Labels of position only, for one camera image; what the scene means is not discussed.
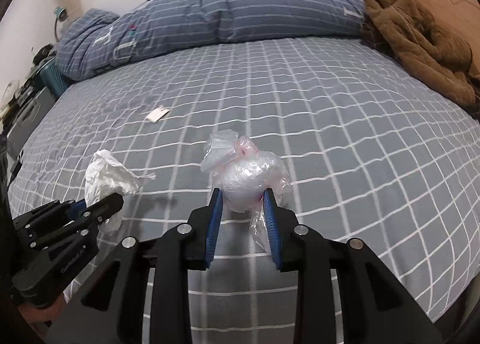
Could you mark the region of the person's left hand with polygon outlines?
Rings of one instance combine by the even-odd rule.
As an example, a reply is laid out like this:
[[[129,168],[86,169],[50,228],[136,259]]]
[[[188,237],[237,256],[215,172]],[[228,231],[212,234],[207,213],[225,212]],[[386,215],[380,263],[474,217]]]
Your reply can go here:
[[[17,307],[19,313],[25,321],[32,325],[35,323],[44,323],[47,321],[55,321],[66,307],[67,302],[64,294],[58,296],[54,303],[45,308],[39,309],[30,303],[23,303]]]

